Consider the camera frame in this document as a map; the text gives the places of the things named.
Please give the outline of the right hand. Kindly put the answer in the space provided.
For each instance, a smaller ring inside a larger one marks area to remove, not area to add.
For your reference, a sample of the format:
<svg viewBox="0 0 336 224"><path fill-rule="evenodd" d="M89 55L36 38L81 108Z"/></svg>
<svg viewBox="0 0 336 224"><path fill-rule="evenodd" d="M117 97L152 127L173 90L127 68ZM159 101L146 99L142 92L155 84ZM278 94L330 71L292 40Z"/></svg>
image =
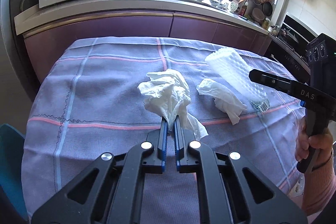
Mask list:
<svg viewBox="0 0 336 224"><path fill-rule="evenodd" d="M319 149L319 154L313 169L317 169L326 164L332 154L333 150L333 136L327 128L323 134L308 136L306 133L306 120L305 117L299 121L298 135L295 140L295 159L299 162L307 159L309 156L309 147Z"/></svg>

